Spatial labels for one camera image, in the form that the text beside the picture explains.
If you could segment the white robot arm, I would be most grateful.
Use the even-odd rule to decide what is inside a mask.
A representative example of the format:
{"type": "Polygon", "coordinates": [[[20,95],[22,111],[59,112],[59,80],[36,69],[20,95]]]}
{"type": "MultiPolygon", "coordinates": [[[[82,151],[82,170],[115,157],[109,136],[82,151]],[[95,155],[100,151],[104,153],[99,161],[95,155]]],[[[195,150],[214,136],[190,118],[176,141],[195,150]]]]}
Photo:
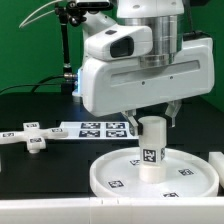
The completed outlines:
{"type": "Polygon", "coordinates": [[[214,86],[213,40],[182,31],[184,0],[75,0],[84,13],[80,93],[100,117],[122,113],[133,135],[136,110],[166,103],[176,116],[184,98],[214,86]]]}

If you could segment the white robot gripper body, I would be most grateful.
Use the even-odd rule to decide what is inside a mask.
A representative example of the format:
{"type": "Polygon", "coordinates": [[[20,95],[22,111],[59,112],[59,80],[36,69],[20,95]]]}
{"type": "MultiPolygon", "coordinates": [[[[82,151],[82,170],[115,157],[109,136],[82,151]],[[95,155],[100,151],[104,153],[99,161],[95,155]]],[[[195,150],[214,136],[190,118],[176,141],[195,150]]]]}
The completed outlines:
{"type": "Polygon", "coordinates": [[[208,93],[214,86],[213,41],[185,41],[172,64],[143,67],[137,58],[90,58],[82,71],[84,107],[104,116],[208,93]]]}

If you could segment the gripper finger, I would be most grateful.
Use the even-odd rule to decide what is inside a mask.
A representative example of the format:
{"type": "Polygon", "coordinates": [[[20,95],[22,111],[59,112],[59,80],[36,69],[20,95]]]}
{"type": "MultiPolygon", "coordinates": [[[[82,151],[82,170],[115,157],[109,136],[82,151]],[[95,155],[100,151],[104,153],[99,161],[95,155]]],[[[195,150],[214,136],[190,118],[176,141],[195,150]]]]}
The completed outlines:
{"type": "Polygon", "coordinates": [[[174,100],[168,103],[165,114],[171,118],[171,127],[176,124],[176,116],[182,106],[181,100],[174,100]]]}
{"type": "Polygon", "coordinates": [[[129,131],[133,136],[139,136],[143,134],[143,125],[135,118],[137,112],[135,109],[122,112],[123,117],[129,123],[129,131]]]}

